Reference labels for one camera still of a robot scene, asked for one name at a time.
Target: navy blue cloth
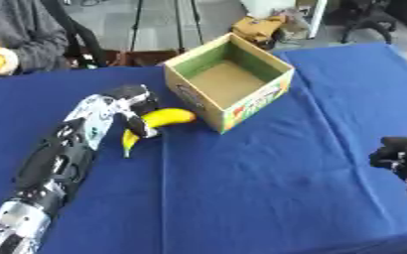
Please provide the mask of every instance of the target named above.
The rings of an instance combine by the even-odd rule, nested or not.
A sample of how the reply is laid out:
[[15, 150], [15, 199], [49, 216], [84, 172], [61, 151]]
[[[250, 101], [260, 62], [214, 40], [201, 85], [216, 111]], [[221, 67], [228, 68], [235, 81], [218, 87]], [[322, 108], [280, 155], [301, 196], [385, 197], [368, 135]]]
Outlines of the navy blue cloth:
[[[407, 62], [382, 44], [279, 56], [297, 69], [289, 93], [222, 136], [171, 126], [124, 160], [116, 124], [42, 253], [276, 254], [406, 234], [406, 187], [367, 156], [407, 135]], [[81, 99], [126, 83], [185, 106], [161, 67], [0, 79], [0, 202]]]

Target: gray sleeve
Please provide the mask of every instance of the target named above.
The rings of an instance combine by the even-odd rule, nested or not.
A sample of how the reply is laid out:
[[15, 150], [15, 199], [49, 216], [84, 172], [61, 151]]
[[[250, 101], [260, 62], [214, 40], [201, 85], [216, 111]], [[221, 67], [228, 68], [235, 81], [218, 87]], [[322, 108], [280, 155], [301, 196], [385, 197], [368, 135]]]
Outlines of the gray sleeve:
[[22, 72], [49, 69], [65, 53], [68, 39], [65, 30], [48, 13], [40, 0], [21, 1], [25, 5], [26, 26], [32, 41], [14, 49]]

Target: gray sweater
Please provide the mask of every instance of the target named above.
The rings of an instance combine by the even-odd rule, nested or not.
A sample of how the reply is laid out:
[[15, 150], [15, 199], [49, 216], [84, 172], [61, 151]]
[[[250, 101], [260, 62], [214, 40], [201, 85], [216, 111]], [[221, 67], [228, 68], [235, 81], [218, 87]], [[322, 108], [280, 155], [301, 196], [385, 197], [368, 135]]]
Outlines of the gray sweater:
[[65, 30], [40, 1], [0, 0], [0, 47], [17, 53], [19, 72], [67, 68]]

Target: cardboard box on floor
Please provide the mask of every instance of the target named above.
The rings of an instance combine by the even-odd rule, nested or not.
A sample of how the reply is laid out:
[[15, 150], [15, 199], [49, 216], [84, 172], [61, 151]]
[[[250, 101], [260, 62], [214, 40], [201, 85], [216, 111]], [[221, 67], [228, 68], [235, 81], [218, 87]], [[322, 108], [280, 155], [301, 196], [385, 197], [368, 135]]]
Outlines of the cardboard box on floor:
[[224, 133], [285, 93], [294, 68], [234, 34], [165, 62], [167, 84]]

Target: person's hand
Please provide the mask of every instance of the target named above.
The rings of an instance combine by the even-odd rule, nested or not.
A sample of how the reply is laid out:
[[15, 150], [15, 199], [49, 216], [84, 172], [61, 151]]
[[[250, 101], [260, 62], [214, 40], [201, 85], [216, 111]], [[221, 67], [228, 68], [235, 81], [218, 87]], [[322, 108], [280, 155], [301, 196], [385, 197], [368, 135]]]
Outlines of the person's hand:
[[20, 64], [17, 54], [5, 48], [0, 48], [0, 62], [0, 75], [13, 74]]

